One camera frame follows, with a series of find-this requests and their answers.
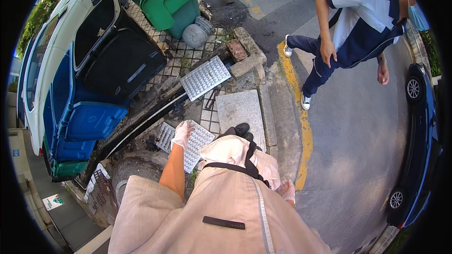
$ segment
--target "perforated metal plate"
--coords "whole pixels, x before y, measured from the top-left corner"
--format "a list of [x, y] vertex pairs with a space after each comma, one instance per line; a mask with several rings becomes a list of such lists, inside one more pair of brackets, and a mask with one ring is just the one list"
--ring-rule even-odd
[[190, 101], [193, 101], [230, 77], [229, 71], [217, 55], [181, 78], [180, 83]]
[[[205, 128], [201, 127], [196, 122], [193, 123], [195, 124], [195, 131], [193, 131], [192, 135], [189, 137], [188, 149], [184, 153], [184, 170], [187, 173], [193, 171], [193, 168], [201, 158], [198, 149], [211, 143], [215, 138], [215, 136]], [[171, 139], [174, 138], [175, 133], [175, 128], [163, 122], [155, 144], [169, 154], [171, 152]]]

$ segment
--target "black shoe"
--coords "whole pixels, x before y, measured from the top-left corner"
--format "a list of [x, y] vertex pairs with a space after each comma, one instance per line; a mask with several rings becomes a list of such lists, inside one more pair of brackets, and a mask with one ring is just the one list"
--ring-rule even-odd
[[243, 137], [241, 138], [245, 138], [246, 140], [248, 140], [249, 142], [252, 142], [254, 139], [254, 135], [250, 132], [246, 132], [243, 134]]
[[250, 125], [248, 123], [240, 123], [235, 127], [235, 133], [239, 137], [243, 137], [243, 135], [250, 130]]

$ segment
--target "drainage channel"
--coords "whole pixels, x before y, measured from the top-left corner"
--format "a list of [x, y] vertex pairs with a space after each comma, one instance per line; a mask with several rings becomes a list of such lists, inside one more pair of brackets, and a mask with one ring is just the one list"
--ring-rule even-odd
[[101, 150], [93, 152], [88, 167], [85, 171], [85, 177], [82, 178], [81, 181], [75, 179], [74, 182], [82, 187], [83, 190], [86, 190], [89, 180], [91, 179], [91, 176], [93, 175], [97, 164], [100, 161], [124, 148], [131, 140], [136, 138], [152, 124], [168, 114], [171, 110], [176, 109], [186, 99], [188, 99], [188, 95], [185, 92], [184, 88], [181, 88], [170, 97], [159, 101], [151, 110], [148, 111], [147, 114], [143, 115], [134, 124], [129, 126], [127, 130], [118, 134]]

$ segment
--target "navy blue pants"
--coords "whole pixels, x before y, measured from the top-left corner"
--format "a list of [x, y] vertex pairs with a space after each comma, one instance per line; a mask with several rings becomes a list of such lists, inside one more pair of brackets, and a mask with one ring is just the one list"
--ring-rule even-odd
[[328, 81], [328, 78], [335, 70], [335, 65], [334, 63], [330, 63], [331, 68], [328, 68], [328, 65], [323, 62], [320, 55], [320, 38], [313, 39], [307, 36], [288, 36], [287, 45], [290, 48], [299, 48], [315, 55], [312, 71], [302, 87], [303, 94], [306, 97], [310, 97], [317, 92], [318, 87]]

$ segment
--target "blue car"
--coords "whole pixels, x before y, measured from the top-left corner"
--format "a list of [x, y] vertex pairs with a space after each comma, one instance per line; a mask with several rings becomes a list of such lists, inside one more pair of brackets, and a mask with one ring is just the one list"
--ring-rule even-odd
[[423, 64], [410, 65], [405, 92], [411, 111], [410, 141], [399, 183], [387, 202], [387, 222], [399, 229], [413, 224], [426, 208], [442, 152], [436, 124], [435, 93]]

